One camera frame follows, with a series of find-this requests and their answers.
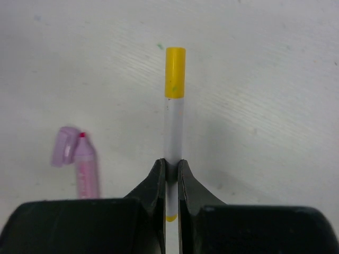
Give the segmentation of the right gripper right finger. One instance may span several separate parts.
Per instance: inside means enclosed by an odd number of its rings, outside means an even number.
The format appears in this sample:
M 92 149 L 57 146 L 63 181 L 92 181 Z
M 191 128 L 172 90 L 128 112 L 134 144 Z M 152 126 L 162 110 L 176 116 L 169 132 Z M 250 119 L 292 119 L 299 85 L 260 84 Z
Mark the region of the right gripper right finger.
M 193 175 L 187 160 L 178 165 L 179 253 L 212 253 L 220 223 L 213 217 L 225 203 Z

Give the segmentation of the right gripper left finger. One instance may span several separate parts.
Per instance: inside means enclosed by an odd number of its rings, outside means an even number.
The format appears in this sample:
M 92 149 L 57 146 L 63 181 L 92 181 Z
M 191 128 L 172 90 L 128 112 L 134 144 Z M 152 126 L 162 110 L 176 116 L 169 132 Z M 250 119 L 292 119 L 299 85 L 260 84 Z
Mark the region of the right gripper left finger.
M 165 160 L 157 159 L 147 177 L 125 198 L 138 203 L 132 253 L 165 253 Z

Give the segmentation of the lilac highlighter body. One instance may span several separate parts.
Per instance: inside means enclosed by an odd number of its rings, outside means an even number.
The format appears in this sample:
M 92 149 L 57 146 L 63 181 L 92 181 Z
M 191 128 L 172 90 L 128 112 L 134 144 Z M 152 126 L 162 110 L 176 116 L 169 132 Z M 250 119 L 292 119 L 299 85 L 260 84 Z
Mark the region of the lilac highlighter body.
M 96 151 L 87 134 L 79 134 L 74 153 L 78 198 L 100 198 L 99 171 Z

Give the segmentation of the white yellow marker pen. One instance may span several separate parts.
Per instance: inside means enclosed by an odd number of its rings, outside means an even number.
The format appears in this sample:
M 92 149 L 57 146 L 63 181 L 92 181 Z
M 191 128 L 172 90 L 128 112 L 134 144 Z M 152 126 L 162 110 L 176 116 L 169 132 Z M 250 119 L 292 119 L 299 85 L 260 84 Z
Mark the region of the white yellow marker pen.
M 164 111 L 166 221 L 178 214 L 178 165 L 182 159 L 184 98 L 166 98 Z

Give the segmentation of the lilac highlighter cap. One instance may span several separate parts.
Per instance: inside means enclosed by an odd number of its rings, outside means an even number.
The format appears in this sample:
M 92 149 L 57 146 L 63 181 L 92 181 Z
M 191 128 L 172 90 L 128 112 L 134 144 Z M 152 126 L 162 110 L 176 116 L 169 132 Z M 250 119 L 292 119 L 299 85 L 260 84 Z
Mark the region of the lilac highlighter cap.
M 52 166 L 62 167 L 74 162 L 74 151 L 79 134 L 80 130 L 71 126 L 63 126 L 59 129 L 51 156 Z

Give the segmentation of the yellow pen cap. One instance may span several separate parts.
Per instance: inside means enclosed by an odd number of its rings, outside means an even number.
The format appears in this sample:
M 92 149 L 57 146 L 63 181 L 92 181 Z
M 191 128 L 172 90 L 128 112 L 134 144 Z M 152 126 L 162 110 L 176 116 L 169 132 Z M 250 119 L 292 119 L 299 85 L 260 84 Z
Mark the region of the yellow pen cap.
M 180 47 L 166 49 L 165 97 L 183 98 L 185 94 L 186 50 Z

